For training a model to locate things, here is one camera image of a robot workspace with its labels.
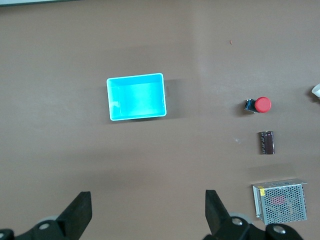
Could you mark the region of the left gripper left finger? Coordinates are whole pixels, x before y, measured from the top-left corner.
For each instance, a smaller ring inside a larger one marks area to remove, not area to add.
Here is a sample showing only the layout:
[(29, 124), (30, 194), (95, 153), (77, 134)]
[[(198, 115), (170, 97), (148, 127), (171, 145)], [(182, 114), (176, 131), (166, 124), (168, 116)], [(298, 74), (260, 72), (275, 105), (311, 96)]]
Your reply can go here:
[(44, 220), (27, 232), (15, 235), (9, 228), (0, 230), (2, 240), (78, 240), (92, 219), (92, 199), (89, 191), (80, 192), (55, 219)]

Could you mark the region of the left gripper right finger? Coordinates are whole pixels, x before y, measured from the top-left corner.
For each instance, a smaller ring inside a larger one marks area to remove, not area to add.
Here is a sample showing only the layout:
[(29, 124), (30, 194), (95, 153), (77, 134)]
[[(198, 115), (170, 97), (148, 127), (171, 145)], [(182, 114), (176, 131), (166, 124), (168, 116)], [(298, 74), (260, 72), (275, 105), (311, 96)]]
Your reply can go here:
[(261, 230), (244, 218), (230, 216), (215, 190), (205, 191), (205, 218), (211, 234), (206, 240), (301, 240), (300, 234), (285, 224), (269, 224)]

